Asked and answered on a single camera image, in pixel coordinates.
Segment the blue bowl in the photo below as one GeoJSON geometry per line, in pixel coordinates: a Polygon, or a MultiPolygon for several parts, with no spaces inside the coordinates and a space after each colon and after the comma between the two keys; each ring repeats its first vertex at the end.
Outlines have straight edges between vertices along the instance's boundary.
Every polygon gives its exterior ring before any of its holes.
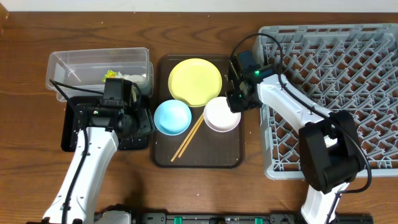
{"type": "Polygon", "coordinates": [[[188,129],[192,122],[192,112],[182,101],[167,100],[161,103],[154,113],[154,124],[163,134],[177,136],[188,129]]]}

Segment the yellow plate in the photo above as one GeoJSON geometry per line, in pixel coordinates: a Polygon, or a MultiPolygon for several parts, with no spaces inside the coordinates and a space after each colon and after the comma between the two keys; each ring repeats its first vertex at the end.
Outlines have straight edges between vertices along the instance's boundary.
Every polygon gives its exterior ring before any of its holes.
{"type": "Polygon", "coordinates": [[[168,88],[176,100],[183,101],[189,107],[201,107],[219,95],[222,82],[221,73],[213,63],[190,58],[174,66],[169,75],[168,88]]]}

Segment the green snack wrapper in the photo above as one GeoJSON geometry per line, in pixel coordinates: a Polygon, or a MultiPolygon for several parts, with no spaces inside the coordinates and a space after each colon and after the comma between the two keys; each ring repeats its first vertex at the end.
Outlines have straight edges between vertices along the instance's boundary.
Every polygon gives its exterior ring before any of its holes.
{"type": "Polygon", "coordinates": [[[104,75],[102,82],[105,82],[107,78],[116,78],[119,75],[118,72],[114,72],[112,70],[108,70],[104,75]]]}

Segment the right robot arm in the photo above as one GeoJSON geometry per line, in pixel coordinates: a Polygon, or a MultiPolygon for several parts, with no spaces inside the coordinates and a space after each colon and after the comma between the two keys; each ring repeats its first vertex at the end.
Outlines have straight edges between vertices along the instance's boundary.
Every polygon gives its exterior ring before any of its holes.
{"type": "Polygon", "coordinates": [[[301,215],[307,223],[331,223],[340,198],[358,172],[369,170],[352,115],[334,113],[316,104],[290,84],[272,66],[233,58],[228,65],[227,91],[232,112],[270,106],[299,136],[300,166],[308,182],[301,215]]]}

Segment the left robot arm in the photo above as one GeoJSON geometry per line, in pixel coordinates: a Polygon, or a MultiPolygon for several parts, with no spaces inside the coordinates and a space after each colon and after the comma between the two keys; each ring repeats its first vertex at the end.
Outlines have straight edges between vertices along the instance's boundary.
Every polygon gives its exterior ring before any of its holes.
{"type": "Polygon", "coordinates": [[[77,107],[66,101],[80,126],[75,153],[63,184],[41,223],[132,223],[129,210],[107,210],[95,219],[95,207],[106,169],[124,139],[154,132],[148,108],[141,105],[136,83],[109,78],[97,103],[77,107]]]}

